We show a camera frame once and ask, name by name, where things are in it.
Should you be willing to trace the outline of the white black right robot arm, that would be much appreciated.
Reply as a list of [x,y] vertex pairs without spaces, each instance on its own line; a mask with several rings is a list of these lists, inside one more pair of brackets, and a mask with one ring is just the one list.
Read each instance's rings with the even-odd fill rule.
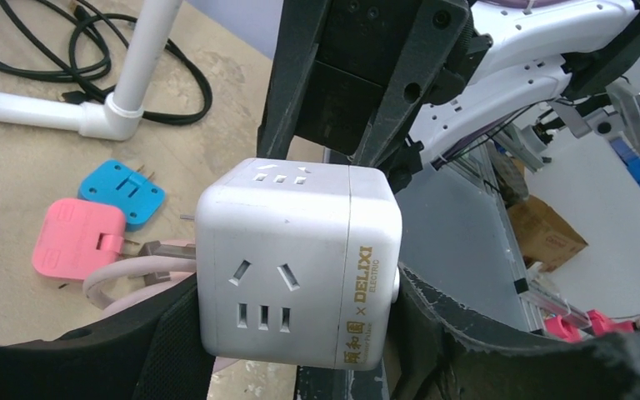
[[299,137],[412,174],[639,57],[640,1],[286,1],[256,154]]

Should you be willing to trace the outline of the white cube power socket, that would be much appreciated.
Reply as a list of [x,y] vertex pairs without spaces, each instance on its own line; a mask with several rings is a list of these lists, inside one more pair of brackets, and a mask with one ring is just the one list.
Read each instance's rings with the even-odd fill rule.
[[359,371],[379,364],[403,233],[381,171],[249,158],[202,192],[194,224],[209,353]]

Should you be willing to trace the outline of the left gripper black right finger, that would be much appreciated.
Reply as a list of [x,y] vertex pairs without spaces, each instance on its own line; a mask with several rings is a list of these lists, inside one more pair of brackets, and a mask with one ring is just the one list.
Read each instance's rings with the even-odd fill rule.
[[407,267],[400,279],[393,398],[640,399],[640,331],[562,342],[476,312]]

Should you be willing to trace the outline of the pink round socket with cord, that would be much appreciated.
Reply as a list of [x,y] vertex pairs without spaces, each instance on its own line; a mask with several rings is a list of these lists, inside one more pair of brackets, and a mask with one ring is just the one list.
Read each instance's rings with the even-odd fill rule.
[[[184,244],[193,242],[189,240],[164,240],[165,244]],[[137,305],[155,295],[174,288],[184,279],[189,278],[195,272],[196,262],[194,261],[194,247],[183,247],[182,250],[191,252],[186,258],[178,259],[170,267],[163,266],[163,261],[159,262],[158,257],[125,257],[116,262],[112,262],[104,267],[100,267],[92,272],[82,284],[82,293],[87,300],[102,311],[101,317],[111,317],[134,305]],[[106,284],[121,278],[141,278],[144,273],[153,273],[160,270],[170,270],[172,281],[153,284],[134,290],[119,298],[105,293]]]

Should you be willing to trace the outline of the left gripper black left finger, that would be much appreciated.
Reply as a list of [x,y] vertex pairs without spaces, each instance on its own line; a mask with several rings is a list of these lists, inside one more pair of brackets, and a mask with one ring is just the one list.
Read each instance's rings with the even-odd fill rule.
[[194,276],[52,341],[0,347],[0,399],[204,399]]

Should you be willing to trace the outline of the pink plug adapter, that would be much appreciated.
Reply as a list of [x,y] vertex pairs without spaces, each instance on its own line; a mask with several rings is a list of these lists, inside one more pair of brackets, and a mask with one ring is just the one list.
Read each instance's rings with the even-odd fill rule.
[[47,209],[31,263],[48,278],[82,281],[123,254],[126,220],[114,206],[61,198]]

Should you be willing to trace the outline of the blue plug adapter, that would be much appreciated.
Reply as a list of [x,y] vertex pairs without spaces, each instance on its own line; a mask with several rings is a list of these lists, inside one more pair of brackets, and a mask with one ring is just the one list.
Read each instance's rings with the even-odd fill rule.
[[166,192],[150,177],[109,159],[82,180],[77,196],[118,208],[126,218],[126,230],[136,232],[163,205]]

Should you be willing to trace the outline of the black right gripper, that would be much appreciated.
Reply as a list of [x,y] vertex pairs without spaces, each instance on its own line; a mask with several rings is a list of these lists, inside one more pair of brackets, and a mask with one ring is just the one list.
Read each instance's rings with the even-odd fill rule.
[[285,1],[256,155],[286,158],[296,133],[374,168],[491,45],[470,1]]

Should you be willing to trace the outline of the cardboard box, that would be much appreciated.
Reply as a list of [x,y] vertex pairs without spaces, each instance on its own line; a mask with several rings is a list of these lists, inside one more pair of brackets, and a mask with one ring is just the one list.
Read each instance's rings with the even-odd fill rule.
[[550,273],[575,257],[588,242],[554,208],[531,195],[507,210],[526,268],[540,263]]

